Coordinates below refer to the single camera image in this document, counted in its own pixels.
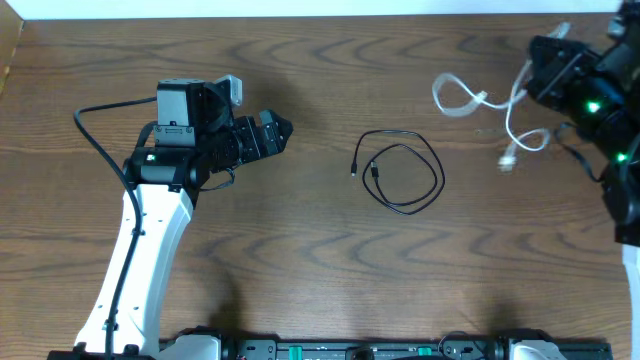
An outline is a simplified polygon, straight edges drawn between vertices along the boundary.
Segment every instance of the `wooden table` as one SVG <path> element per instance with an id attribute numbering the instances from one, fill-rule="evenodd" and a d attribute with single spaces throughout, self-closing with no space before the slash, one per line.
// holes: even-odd
<path id="1" fill-rule="evenodd" d="M 450 71 L 503 101 L 533 35 L 568 19 L 570 37 L 604 48 L 608 18 L 29 22 L 0 102 L 0 357 L 70 349 L 113 250 L 122 187 L 72 111 L 151 96 L 163 78 L 233 73 L 246 97 L 237 114 L 271 108 L 295 132 L 283 154 L 201 196 L 173 265 L 162 336 L 198 324 L 336 339 L 522 326 L 606 338 L 628 358 L 627 280 L 599 187 L 557 146 L 521 153 L 501 174 L 503 114 L 447 118 L 431 95 Z M 445 101 L 467 99 L 451 88 Z M 86 123 L 121 163 L 155 118 L 149 104 Z M 514 128 L 563 120 L 527 100 Z M 391 213 L 350 176 L 359 135 L 380 128 L 418 131 L 442 159 L 445 190 L 418 215 Z M 366 142 L 361 168 L 394 140 Z M 413 161 L 380 161 L 390 196 L 432 181 Z"/>

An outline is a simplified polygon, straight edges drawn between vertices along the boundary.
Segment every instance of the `white cable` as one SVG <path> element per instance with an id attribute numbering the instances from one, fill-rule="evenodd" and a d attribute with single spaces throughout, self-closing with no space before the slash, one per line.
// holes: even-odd
<path id="1" fill-rule="evenodd" d="M 561 23 L 555 30 L 553 30 L 549 34 L 549 36 L 556 37 L 559 39 L 564 38 L 569 32 L 569 29 L 571 29 L 571 25 L 569 23 L 566 23 L 566 22 Z M 515 165 L 515 162 L 516 162 L 515 145 L 527 151 L 540 151 L 547 146 L 547 144 L 551 139 L 551 133 L 549 132 L 548 129 L 545 129 L 545 128 L 529 131 L 518 137 L 516 137 L 511 131 L 510 122 L 511 122 L 511 114 L 513 112 L 513 106 L 519 103 L 520 101 L 522 101 L 522 99 L 524 99 L 525 96 L 527 95 L 527 90 L 521 89 L 520 87 L 522 85 L 522 82 L 524 81 L 525 76 L 529 73 L 529 69 L 531 68 L 531 65 L 532 65 L 531 60 L 525 61 L 524 65 L 522 66 L 522 69 L 520 70 L 520 73 L 516 77 L 516 80 L 514 81 L 513 86 L 511 87 L 511 94 L 509 96 L 509 100 L 507 100 L 502 104 L 492 104 L 486 101 L 486 98 L 487 98 L 486 91 L 481 91 L 477 94 L 473 93 L 473 91 L 471 91 L 471 89 L 469 89 L 469 87 L 462 80 L 460 80 L 458 77 L 456 77 L 451 73 L 440 74 L 440 76 L 438 76 L 436 80 L 433 82 L 433 85 L 431 87 L 431 92 L 433 93 L 433 99 L 435 100 L 436 106 L 438 107 L 438 109 L 440 109 L 440 111 L 442 111 L 443 114 L 450 117 L 467 116 L 473 113 L 480 105 L 485 105 L 494 110 L 502 110 L 502 109 L 507 110 L 505 115 L 504 126 L 507 132 L 507 135 L 509 135 L 512 142 L 509 145 L 509 147 L 507 147 L 505 154 L 500 158 L 499 165 L 503 171 L 510 171 Z M 458 108 L 446 108 L 442 106 L 442 104 L 440 103 L 440 97 L 438 96 L 438 94 L 440 93 L 440 90 L 442 89 L 444 84 L 446 84 L 447 82 L 453 82 L 453 83 L 456 83 L 458 86 L 460 86 L 462 90 L 464 90 L 467 94 L 469 94 L 469 96 L 471 97 L 471 101 L 466 105 Z M 530 147 L 522 143 L 522 141 L 526 137 L 533 134 L 542 135 L 542 142 L 540 143 L 539 146 Z"/>

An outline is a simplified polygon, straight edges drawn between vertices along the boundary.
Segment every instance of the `green indicator led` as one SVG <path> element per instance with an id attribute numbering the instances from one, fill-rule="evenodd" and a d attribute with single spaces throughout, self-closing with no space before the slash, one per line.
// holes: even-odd
<path id="1" fill-rule="evenodd" d="M 587 103 L 587 110 L 589 110 L 589 112 L 592 114 L 597 113 L 601 107 L 602 106 L 600 106 L 600 103 L 597 103 L 595 101 L 589 101 Z"/>

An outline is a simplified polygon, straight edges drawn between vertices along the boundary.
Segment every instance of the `white wall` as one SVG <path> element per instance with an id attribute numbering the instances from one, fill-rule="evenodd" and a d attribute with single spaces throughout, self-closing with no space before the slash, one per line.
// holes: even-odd
<path id="1" fill-rule="evenodd" d="M 615 12 L 621 0 L 7 0 L 25 20 Z"/>

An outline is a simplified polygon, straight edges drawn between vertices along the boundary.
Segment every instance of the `black power cable on arm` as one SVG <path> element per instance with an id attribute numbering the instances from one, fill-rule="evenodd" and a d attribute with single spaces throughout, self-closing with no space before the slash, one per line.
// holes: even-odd
<path id="1" fill-rule="evenodd" d="M 136 196 L 133 193 L 133 188 L 131 187 L 131 185 L 129 185 L 129 182 L 125 179 L 124 173 L 122 172 L 122 170 L 120 170 L 120 167 L 118 167 L 118 164 L 116 164 L 115 161 L 113 161 L 111 156 L 107 154 L 107 152 L 102 148 L 102 146 L 100 146 L 100 144 L 98 144 L 98 142 L 84 128 L 84 125 L 80 120 L 80 114 L 91 112 L 91 111 L 113 109 L 113 108 L 118 108 L 123 106 L 145 104 L 153 101 L 156 101 L 156 97 L 151 97 L 151 98 L 141 99 L 141 100 L 134 100 L 134 101 L 126 101 L 126 102 L 115 103 L 115 104 L 93 106 L 93 107 L 78 109 L 76 110 L 75 113 L 73 113 L 73 119 L 76 123 L 76 126 L 78 127 L 78 130 L 80 130 L 80 132 L 87 139 L 87 141 L 89 141 L 89 143 L 105 159 L 105 161 L 109 164 L 111 169 L 113 169 L 113 171 L 116 173 L 116 175 L 122 182 L 122 185 L 124 186 L 124 189 L 126 190 L 127 194 L 129 195 L 129 199 L 131 200 L 131 204 L 133 205 L 133 212 L 135 213 L 135 217 L 136 217 L 135 226 L 133 228 L 133 234 L 131 236 L 131 244 L 129 245 L 127 256 L 125 257 L 124 263 L 122 264 L 122 270 L 120 272 L 120 277 L 118 277 L 116 288 L 113 292 L 113 299 L 111 300 L 111 307 L 109 308 L 109 316 L 106 321 L 107 333 L 106 333 L 106 339 L 105 339 L 104 354 L 105 354 L 105 359 L 108 359 L 108 360 L 111 360 L 111 357 L 113 354 L 113 332 L 115 329 L 118 303 L 120 302 L 120 294 L 122 293 L 122 287 L 124 286 L 124 281 L 127 278 L 127 272 L 129 271 L 129 266 L 131 265 L 133 253 L 135 252 L 136 244 L 138 243 L 138 238 L 140 237 L 140 227 L 142 226 L 142 213 L 140 211 L 140 205 L 138 204 L 138 200 L 136 199 Z M 146 137 L 144 136 L 144 134 L 141 134 L 140 139 L 138 139 L 138 144 L 140 143 L 144 144 L 144 141 L 141 140 L 142 138 L 146 140 Z"/>
<path id="2" fill-rule="evenodd" d="M 357 164 L 358 149 L 360 148 L 360 144 L 362 143 L 362 140 L 367 135 L 379 134 L 379 133 L 382 133 L 382 134 L 395 134 L 395 135 L 411 135 L 411 136 L 415 136 L 415 137 L 419 138 L 420 140 L 422 140 L 422 142 L 427 146 L 427 148 L 429 149 L 429 151 L 431 152 L 433 157 L 436 159 L 436 162 L 438 163 L 438 168 L 439 168 L 440 177 L 441 177 L 440 186 L 438 187 L 438 183 L 439 183 L 438 175 L 437 175 L 435 169 L 433 168 L 433 166 L 431 165 L 431 163 L 429 163 L 429 161 L 427 159 L 425 159 L 422 155 L 420 155 L 420 153 L 418 153 L 417 151 L 415 151 L 413 148 L 411 148 L 408 145 L 405 145 L 405 144 L 393 144 L 393 145 L 387 146 L 386 148 L 378 151 L 378 153 L 376 153 L 374 156 L 371 157 L 371 159 L 369 159 L 369 161 L 367 161 L 367 165 L 364 167 L 364 171 L 362 172 L 362 184 L 364 185 L 364 188 L 367 190 L 367 192 L 369 192 L 369 194 L 374 199 L 376 199 L 376 201 L 378 201 L 380 204 L 382 204 L 382 206 L 384 206 L 387 209 L 395 212 L 396 214 L 413 215 L 413 214 L 416 214 L 416 213 L 424 210 L 427 206 L 431 205 L 438 198 L 438 196 L 440 196 L 440 193 L 444 189 L 445 175 L 444 175 L 444 169 L 442 168 L 442 163 L 440 162 L 440 159 L 438 158 L 438 155 L 436 155 L 436 152 L 433 150 L 431 145 L 429 145 L 429 142 L 427 142 L 427 140 L 425 138 L 423 138 L 420 134 L 418 134 L 416 132 L 406 131 L 406 130 L 372 130 L 372 131 L 367 131 L 364 134 L 362 134 L 362 136 L 360 136 L 360 139 L 358 140 L 358 144 L 356 145 L 356 150 L 355 150 L 355 152 L 353 154 L 353 162 L 351 163 L 351 176 L 356 176 L 356 173 L 358 171 L 358 164 Z M 384 195 L 384 192 L 380 188 L 380 183 L 379 183 L 380 173 L 378 171 L 378 164 L 376 163 L 375 160 L 380 155 L 385 153 L 387 150 L 391 150 L 391 149 L 396 148 L 396 147 L 404 148 L 404 149 L 408 150 L 409 152 L 411 152 L 416 157 L 418 157 L 418 159 L 420 159 L 429 168 L 429 170 L 431 170 L 431 173 L 433 174 L 434 182 L 433 182 L 433 186 L 431 187 L 431 189 L 429 189 L 429 191 L 426 194 L 422 195 L 421 197 L 419 197 L 419 198 L 417 198 L 415 200 L 411 200 L 411 201 L 407 201 L 407 202 L 400 202 L 400 203 L 389 201 L 389 199 L 387 199 L 387 197 Z M 365 176 L 366 176 L 367 170 L 369 170 L 369 168 L 371 168 L 371 176 L 374 179 L 374 182 L 376 184 L 376 189 L 377 189 L 378 193 L 380 194 L 380 196 L 376 195 L 369 188 L 369 185 L 367 185 L 367 181 L 366 181 Z M 429 196 L 431 196 L 431 198 L 428 199 L 424 204 L 420 205 L 417 209 L 414 209 L 414 210 L 411 210 L 411 211 L 402 211 L 402 210 L 398 209 L 400 207 L 417 204 L 417 203 L 419 203 L 421 201 L 426 200 L 427 198 L 429 198 Z"/>

